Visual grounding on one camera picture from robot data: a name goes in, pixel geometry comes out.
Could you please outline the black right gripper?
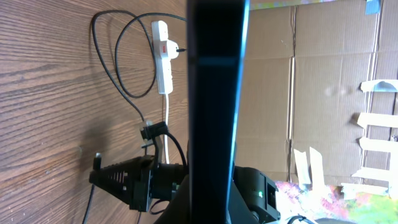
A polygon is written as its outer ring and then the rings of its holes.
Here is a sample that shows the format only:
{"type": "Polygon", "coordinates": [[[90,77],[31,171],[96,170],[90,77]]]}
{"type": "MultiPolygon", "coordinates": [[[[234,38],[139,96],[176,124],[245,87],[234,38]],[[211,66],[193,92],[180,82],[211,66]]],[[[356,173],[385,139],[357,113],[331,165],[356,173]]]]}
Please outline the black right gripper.
{"type": "Polygon", "coordinates": [[[136,157],[101,168],[101,156],[93,160],[89,183],[129,205],[148,212],[153,199],[174,199],[187,169],[181,164],[159,164],[154,156],[136,157]]]}

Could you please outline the Samsung Galaxy smartphone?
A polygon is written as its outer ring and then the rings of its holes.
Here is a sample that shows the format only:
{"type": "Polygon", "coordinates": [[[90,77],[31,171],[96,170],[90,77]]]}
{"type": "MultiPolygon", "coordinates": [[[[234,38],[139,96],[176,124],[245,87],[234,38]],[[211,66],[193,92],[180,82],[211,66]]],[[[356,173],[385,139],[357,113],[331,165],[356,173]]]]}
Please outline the Samsung Galaxy smartphone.
{"type": "Polygon", "coordinates": [[[249,1],[187,3],[190,221],[226,223],[249,1]]]}

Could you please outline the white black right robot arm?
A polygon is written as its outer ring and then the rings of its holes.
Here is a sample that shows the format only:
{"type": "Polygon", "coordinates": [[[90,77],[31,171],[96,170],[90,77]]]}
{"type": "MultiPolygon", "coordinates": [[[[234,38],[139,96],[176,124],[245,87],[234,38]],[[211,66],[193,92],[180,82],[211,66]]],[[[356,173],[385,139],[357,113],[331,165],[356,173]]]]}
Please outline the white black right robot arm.
{"type": "Polygon", "coordinates": [[[158,211],[157,223],[270,223],[280,219],[275,182],[257,169],[234,164],[230,141],[195,142],[198,150],[182,164],[162,162],[163,144],[148,143],[155,153],[101,167],[97,155],[89,181],[131,210],[152,212],[155,204],[168,202],[158,211]]]}

